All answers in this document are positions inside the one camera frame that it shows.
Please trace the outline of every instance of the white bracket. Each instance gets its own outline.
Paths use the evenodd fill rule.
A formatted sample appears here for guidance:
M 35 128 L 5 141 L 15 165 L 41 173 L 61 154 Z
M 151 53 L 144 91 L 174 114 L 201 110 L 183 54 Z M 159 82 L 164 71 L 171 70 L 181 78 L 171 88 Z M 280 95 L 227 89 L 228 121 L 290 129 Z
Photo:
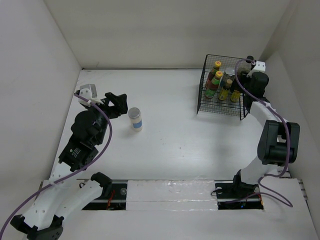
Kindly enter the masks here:
M 89 101 L 96 103 L 96 104 L 103 104 L 101 100 L 97 98 L 97 90 L 94 84 L 87 84 L 80 87 L 80 94 L 79 96 L 88 99 Z M 90 107 L 90 104 L 82 99 L 78 99 L 78 102 L 82 105 L 86 105 Z
M 263 61 L 256 61 L 254 68 L 246 75 L 247 77 L 252 77 L 252 74 L 255 72 L 266 72 L 266 63 Z

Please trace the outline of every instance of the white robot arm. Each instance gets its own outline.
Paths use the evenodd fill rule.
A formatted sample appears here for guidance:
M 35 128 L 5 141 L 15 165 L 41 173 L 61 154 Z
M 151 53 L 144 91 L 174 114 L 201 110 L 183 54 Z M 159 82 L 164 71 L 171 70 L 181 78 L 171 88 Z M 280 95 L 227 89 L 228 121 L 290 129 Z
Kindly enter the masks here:
M 239 170 L 232 181 L 215 183 L 215 191 L 212 193 L 217 193 L 220 204 L 229 205 L 247 201 L 247 196 L 259 199 L 254 194 L 259 191 L 257 188 L 259 181 L 279 166 L 286 168 L 297 158 L 300 126 L 281 118 L 264 97 L 265 87 L 269 82 L 264 71 L 264 62 L 254 62 L 250 74 L 241 73 L 242 82 L 239 79 L 236 81 L 236 84 L 245 86 L 245 89 L 241 87 L 244 91 L 243 104 L 263 126 L 263 131 L 257 148 L 257 157 L 247 167 Z
M 115 96 L 109 92 L 105 94 L 104 99 L 98 100 L 94 84 L 82 86 L 77 95 L 79 102 L 87 110 L 75 117 L 71 126 L 73 134 L 60 154 L 49 180 L 43 183 L 45 188 L 48 188 L 37 196 L 24 214 L 14 216 L 10 222 L 18 231 L 27 234 L 29 240 L 57 240 L 72 212 L 81 210 L 102 193 L 107 196 L 111 191 L 112 180 L 97 172 L 85 186 L 66 199 L 71 194 L 71 187 L 81 175 L 81 171 L 98 158 L 95 158 L 98 154 L 95 146 L 103 143 L 109 119 L 127 113 L 127 95 Z M 90 107 L 90 102 L 98 104 L 98 109 Z

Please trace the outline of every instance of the wire basket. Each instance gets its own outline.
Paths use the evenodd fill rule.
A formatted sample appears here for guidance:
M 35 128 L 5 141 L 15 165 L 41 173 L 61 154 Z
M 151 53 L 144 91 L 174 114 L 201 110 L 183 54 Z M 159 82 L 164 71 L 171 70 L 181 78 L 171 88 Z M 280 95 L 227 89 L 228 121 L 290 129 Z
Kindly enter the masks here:
M 201 79 L 200 79 L 200 84 L 199 84 L 199 93 L 198 93 L 198 103 L 197 103 L 197 110 L 196 114 L 198 114 L 199 111 L 202 112 L 209 112 L 209 113 L 216 113 L 216 114 L 225 114 L 225 115 L 230 115 L 230 116 L 235 116 L 239 117 L 240 120 L 244 119 L 248 111 L 246 110 L 244 106 L 244 98 L 243 94 L 241 93 L 239 101 L 238 102 L 232 102 L 230 100 L 231 92 L 228 93 L 228 96 L 226 100 L 220 101 L 218 99 L 219 92 L 221 88 L 219 88 L 213 98 L 208 99 L 205 97 L 205 84 L 208 78 L 208 75 L 212 68 L 214 67 L 215 61 L 220 61 L 222 63 L 220 67 L 220 71 L 225 73 L 226 68 L 235 68 L 237 62 L 241 58 L 237 57 L 230 57 L 230 56 L 219 56 L 219 55 L 211 55 L 208 54 L 205 57 L 203 69 L 202 69 L 202 74 L 201 74 Z M 246 67 L 246 63 L 242 62 L 241 67 Z

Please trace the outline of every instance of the white floor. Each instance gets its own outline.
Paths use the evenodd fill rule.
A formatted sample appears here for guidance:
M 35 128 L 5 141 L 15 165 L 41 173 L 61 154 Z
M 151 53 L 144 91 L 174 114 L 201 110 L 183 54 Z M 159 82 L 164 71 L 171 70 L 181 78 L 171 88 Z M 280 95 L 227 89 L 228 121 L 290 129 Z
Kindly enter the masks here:
M 250 115 L 243 121 L 197 115 L 200 77 L 200 70 L 83 70 L 76 90 L 95 84 L 99 98 L 107 92 L 127 94 L 128 107 L 139 108 L 143 122 L 137 133 L 127 115 L 113 119 L 109 148 L 83 177 L 100 171 L 128 180 L 232 179 L 256 156 L 262 127 Z M 75 116 L 84 110 L 74 97 L 55 162 L 72 134 Z
M 263 180 L 293 208 L 263 196 L 264 210 L 218 210 L 209 179 L 232 179 L 246 167 L 257 154 L 262 127 L 250 115 L 243 121 L 196 115 L 200 76 L 200 70 L 81 72 L 76 90 L 95 84 L 99 98 L 107 92 L 127 94 L 129 108 L 140 108 L 144 127 L 136 133 L 127 115 L 113 119 L 109 149 L 81 178 L 99 171 L 112 179 L 143 181 L 129 181 L 127 210 L 77 212 L 61 240 L 318 239 L 296 179 Z M 83 110 L 74 97 L 55 162 Z M 186 179 L 196 181 L 144 181 Z

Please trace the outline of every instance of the can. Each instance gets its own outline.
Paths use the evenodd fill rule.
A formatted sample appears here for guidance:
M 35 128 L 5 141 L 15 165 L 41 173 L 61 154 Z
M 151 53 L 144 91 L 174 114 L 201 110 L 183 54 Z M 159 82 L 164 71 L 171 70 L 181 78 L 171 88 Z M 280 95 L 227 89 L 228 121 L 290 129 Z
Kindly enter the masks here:
M 140 132 L 142 130 L 142 118 L 141 118 L 141 112 L 139 108 L 132 107 L 128 111 L 128 116 L 131 121 L 131 127 L 136 132 Z

